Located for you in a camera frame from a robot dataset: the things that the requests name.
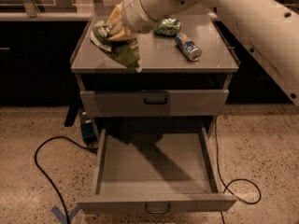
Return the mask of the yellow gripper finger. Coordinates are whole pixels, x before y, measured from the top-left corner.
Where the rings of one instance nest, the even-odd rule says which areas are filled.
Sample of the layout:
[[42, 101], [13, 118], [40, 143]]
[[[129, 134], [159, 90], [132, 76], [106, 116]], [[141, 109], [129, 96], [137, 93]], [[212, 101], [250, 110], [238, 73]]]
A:
[[107, 21], [107, 25], [112, 27], [112, 28], [122, 28], [123, 23], [122, 23], [122, 3], [117, 4], [112, 13], [109, 16], [109, 19]]
[[121, 42], [133, 40], [138, 36], [137, 32], [128, 29], [121, 21], [116, 24], [109, 24], [107, 39], [109, 41]]

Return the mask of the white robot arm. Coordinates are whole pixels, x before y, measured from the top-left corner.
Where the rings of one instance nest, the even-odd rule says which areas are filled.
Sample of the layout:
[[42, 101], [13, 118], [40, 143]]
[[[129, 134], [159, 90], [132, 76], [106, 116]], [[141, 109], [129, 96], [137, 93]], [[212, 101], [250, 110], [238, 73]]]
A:
[[112, 37], [147, 33], [158, 22], [195, 4], [217, 18], [278, 86], [299, 105], [299, 15], [275, 0], [122, 0], [108, 25]]

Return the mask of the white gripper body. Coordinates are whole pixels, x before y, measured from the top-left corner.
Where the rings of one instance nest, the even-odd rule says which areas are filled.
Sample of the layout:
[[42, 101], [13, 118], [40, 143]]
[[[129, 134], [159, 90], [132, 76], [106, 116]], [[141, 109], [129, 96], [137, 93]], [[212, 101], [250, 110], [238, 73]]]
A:
[[163, 17], [163, 0], [122, 0], [121, 17], [131, 31], [148, 33]]

